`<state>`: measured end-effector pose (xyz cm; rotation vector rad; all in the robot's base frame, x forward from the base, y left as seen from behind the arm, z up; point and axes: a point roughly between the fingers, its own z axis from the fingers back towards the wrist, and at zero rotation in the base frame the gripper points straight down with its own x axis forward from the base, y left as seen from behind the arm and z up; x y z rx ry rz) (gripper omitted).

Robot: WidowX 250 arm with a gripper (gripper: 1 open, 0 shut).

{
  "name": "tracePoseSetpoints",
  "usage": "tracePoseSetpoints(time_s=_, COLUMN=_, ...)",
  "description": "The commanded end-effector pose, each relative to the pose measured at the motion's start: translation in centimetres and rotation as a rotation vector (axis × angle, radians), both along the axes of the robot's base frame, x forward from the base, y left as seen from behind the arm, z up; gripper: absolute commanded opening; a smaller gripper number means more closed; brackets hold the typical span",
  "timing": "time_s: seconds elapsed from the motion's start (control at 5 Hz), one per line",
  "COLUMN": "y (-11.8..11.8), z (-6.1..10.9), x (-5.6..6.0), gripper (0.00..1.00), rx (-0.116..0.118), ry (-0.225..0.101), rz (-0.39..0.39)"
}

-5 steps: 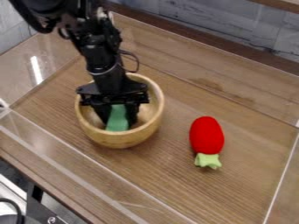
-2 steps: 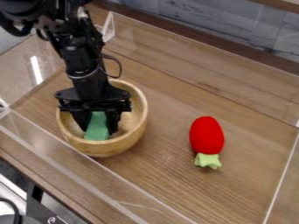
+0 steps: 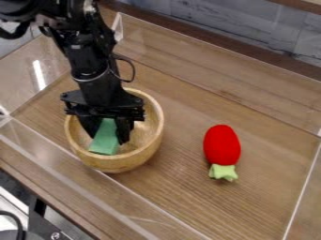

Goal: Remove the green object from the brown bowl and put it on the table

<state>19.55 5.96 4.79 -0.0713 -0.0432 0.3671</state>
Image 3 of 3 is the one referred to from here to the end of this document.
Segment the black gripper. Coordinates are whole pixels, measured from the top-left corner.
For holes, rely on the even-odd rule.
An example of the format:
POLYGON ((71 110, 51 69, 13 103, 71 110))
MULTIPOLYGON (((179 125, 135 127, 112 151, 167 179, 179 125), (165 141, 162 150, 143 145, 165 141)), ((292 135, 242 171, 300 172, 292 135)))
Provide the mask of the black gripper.
POLYGON ((106 71, 92 79, 75 79, 79 89, 64 92, 66 114, 79 116, 83 129, 92 138, 102 124, 100 117, 116 118, 119 144, 131 138, 134 121, 145 120, 145 100, 131 94, 115 75, 106 71))

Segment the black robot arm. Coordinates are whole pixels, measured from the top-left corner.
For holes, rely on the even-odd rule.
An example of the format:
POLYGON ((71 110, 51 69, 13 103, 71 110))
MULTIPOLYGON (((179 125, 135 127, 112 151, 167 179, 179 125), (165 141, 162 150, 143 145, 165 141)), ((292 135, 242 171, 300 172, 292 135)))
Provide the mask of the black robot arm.
POLYGON ((90 136, 111 118, 118 142, 127 143, 134 123, 145 119, 145 102, 122 86, 116 62, 126 58, 114 52, 115 32, 106 25, 96 0, 0 0, 0 21, 17 24, 12 32, 0 27, 0 38, 20 38, 36 24, 52 39, 79 85, 60 95, 66 114, 78 117, 90 136))

